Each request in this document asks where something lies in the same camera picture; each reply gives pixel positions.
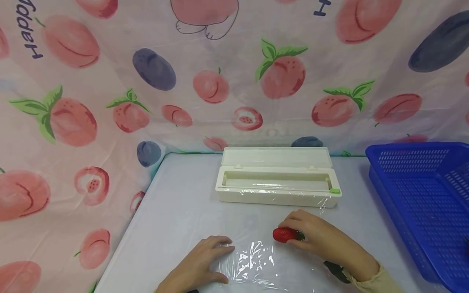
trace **blue plastic basket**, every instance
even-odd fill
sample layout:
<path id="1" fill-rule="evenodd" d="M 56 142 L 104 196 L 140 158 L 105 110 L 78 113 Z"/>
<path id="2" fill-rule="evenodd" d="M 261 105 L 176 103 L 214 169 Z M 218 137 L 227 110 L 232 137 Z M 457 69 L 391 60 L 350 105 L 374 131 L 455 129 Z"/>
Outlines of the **blue plastic basket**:
<path id="1" fill-rule="evenodd" d="M 366 149 L 370 179 L 423 278 L 469 293 L 469 145 Z"/>

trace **dispenser lid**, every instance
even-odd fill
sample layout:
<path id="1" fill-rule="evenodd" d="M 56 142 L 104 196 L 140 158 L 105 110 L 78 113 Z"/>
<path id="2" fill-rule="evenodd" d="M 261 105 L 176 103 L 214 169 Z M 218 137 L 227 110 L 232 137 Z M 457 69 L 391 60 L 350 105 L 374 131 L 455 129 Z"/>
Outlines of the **dispenser lid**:
<path id="1" fill-rule="evenodd" d="M 327 148 L 225 148 L 222 166 L 332 168 Z"/>

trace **white table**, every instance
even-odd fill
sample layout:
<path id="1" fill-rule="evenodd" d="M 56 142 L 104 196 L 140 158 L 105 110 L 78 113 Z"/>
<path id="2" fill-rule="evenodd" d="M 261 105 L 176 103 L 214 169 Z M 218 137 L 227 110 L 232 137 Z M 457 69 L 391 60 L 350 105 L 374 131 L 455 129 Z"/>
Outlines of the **white table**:
<path id="1" fill-rule="evenodd" d="M 278 291 L 266 287 L 294 293 L 356 292 L 333 277 L 317 258 L 272 239 L 272 230 L 296 207 L 220 202 L 214 191 L 220 161 L 221 155 L 165 158 L 96 293 L 151 293 L 209 235 L 233 239 L 235 252 L 214 265 L 232 280 L 227 286 L 201 288 L 201 293 Z M 408 293 L 446 292 L 418 273 L 376 197 L 368 178 L 368 159 L 332 158 L 332 162 L 342 199 L 324 213 L 317 208 L 306 210 L 359 242 Z"/>

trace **strawberry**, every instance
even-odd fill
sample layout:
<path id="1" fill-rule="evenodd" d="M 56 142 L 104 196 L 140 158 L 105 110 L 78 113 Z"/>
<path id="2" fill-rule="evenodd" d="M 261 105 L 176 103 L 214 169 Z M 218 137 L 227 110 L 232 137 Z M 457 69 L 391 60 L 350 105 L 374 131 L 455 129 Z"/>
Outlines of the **strawberry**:
<path id="1" fill-rule="evenodd" d="M 273 238 L 281 243 L 286 243 L 288 240 L 304 240 L 304 234 L 290 228 L 277 228 L 272 232 Z"/>

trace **sleeve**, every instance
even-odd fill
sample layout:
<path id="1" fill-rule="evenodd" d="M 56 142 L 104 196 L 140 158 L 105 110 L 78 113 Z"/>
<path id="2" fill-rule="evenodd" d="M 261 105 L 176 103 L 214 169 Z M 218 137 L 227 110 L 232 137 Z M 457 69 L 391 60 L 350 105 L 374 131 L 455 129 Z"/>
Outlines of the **sleeve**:
<path id="1" fill-rule="evenodd" d="M 358 282 L 348 271 L 343 271 L 350 282 L 362 293 L 404 293 L 385 268 L 379 264 L 379 271 L 371 280 Z"/>

